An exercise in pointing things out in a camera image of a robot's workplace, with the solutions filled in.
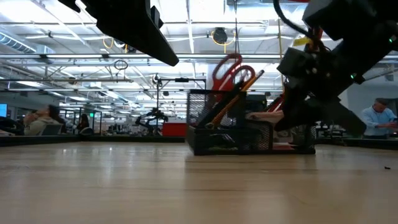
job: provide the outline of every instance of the woman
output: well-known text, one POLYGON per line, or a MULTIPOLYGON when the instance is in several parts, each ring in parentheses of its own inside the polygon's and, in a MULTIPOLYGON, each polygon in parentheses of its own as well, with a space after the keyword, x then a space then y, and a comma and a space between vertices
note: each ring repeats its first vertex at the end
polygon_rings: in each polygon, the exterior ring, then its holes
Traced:
POLYGON ((56 120, 59 118, 60 110, 58 107, 48 105, 46 108, 38 110, 35 114, 25 116, 25 135, 36 136, 39 135, 48 124, 59 124, 56 120))
POLYGON ((87 114, 82 114, 80 117, 80 122, 79 125, 77 126, 77 130, 79 130, 79 132, 85 128, 90 127, 90 124, 88 123, 88 117, 87 114))

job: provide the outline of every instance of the wall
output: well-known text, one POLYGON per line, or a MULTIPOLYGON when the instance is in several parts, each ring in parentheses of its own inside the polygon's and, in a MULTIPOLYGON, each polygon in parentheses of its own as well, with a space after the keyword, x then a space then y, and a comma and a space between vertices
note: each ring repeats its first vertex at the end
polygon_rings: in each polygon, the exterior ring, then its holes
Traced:
POLYGON ((26 108, 31 110, 41 109, 46 105, 59 105, 59 99, 49 95, 40 95, 35 92, 21 96, 19 93, 0 93, 0 103, 7 103, 8 106, 26 108))
POLYGON ((352 85, 347 89, 348 109, 356 115, 370 107, 376 98, 398 98, 396 86, 352 85))

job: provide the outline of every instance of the yellow tag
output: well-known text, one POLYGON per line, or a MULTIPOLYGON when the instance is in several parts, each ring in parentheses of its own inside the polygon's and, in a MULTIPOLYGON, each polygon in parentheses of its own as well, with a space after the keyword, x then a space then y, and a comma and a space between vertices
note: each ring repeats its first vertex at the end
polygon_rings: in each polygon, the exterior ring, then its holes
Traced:
POLYGON ((311 41, 311 39, 309 39, 308 37, 303 37, 300 39, 295 39, 293 41, 293 46, 301 46, 301 45, 305 45, 307 43, 309 43, 311 41))

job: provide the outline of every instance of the wood grain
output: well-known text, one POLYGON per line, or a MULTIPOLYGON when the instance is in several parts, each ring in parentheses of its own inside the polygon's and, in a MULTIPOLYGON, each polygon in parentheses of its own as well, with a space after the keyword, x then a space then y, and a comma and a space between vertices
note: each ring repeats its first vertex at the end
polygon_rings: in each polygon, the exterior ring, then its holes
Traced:
POLYGON ((193 157, 185 144, 5 147, 1 223, 398 223, 398 152, 317 149, 193 157))

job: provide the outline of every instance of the blue shirt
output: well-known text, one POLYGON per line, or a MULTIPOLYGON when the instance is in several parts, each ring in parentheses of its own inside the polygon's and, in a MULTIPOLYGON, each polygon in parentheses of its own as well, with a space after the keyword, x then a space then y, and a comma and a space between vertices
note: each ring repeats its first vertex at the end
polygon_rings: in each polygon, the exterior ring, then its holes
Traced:
POLYGON ((362 120, 367 128, 364 133, 366 136, 385 136, 390 133, 389 128, 377 128, 379 124, 386 124, 394 121, 397 116, 386 108, 382 113, 376 112, 373 107, 366 108, 362 111, 362 120))

